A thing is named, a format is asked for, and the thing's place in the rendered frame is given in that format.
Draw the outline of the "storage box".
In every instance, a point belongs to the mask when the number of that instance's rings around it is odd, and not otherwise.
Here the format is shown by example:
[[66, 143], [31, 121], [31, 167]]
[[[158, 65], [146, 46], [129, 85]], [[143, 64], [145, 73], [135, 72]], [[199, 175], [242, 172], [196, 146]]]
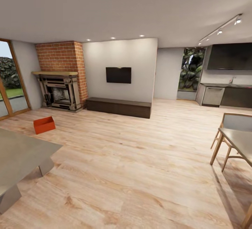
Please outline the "storage box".
[[37, 135], [55, 128], [54, 120], [51, 116], [34, 121], [34, 129]]

